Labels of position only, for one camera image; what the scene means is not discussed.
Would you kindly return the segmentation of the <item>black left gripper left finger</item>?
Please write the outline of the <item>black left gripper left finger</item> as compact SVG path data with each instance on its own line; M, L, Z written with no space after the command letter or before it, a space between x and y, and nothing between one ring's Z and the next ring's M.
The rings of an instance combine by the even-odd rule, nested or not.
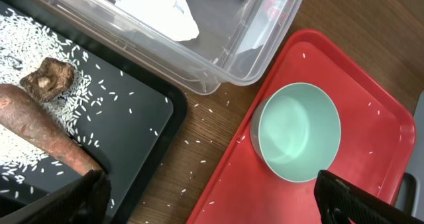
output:
M22 208L1 202L2 223L94 223L105 220L111 182L103 171L91 170L80 179Z

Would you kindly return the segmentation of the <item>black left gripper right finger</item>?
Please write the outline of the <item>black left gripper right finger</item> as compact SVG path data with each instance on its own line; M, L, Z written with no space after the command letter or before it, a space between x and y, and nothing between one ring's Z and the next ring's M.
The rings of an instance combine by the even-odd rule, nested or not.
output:
M322 224L423 224L327 170L319 171L314 196Z

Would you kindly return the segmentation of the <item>green bowl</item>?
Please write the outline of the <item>green bowl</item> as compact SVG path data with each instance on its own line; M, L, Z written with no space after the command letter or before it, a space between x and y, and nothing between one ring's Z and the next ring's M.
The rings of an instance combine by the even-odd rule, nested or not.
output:
M261 101L250 122L250 140L279 178L302 183L328 169L341 145L341 119L327 93L292 83Z

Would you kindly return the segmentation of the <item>brown carrot piece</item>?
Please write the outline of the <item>brown carrot piece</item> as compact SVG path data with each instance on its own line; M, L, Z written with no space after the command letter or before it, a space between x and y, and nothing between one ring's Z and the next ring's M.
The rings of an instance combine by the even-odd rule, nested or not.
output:
M1 84L1 124L82 176L100 165L23 89Z

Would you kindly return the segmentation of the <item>brown food chunk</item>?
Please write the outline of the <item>brown food chunk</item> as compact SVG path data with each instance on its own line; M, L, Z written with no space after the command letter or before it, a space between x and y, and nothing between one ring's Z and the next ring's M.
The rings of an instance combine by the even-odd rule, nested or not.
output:
M55 58L43 59L40 67L23 77L19 84L37 102L48 103L70 89L75 68Z

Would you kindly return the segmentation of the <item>white rice pile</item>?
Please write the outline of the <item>white rice pile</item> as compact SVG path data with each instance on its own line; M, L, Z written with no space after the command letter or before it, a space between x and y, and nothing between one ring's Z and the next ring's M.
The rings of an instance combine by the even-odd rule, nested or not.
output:
M11 7L1 10L1 83L18 85L26 75L36 71L43 59L50 57L69 62L75 69L70 89L42 104L43 109L79 145L99 147L93 134L85 135L79 121L91 120L87 110L99 105L90 85L92 78L82 69L89 54L66 38L59 37L50 27L19 14ZM40 161L48 155L21 137L1 127L1 178L23 184L26 170L44 171Z

